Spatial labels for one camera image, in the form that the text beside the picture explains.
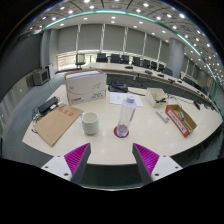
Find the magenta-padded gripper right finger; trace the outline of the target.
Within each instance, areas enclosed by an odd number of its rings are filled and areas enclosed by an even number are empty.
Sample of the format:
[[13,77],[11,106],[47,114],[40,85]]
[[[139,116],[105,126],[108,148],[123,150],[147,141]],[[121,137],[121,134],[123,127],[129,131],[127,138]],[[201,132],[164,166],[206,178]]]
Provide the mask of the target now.
[[166,177],[182,169],[168,155],[158,155],[150,149],[137,143],[133,144],[132,153],[144,185]]

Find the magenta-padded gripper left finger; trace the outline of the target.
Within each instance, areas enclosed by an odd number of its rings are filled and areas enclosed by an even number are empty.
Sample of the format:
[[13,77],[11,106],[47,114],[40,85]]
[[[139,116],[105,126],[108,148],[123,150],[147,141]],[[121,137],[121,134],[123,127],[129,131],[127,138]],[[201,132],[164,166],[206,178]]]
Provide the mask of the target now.
[[90,154],[91,145],[87,143],[65,155],[54,156],[42,166],[42,169],[79,185]]

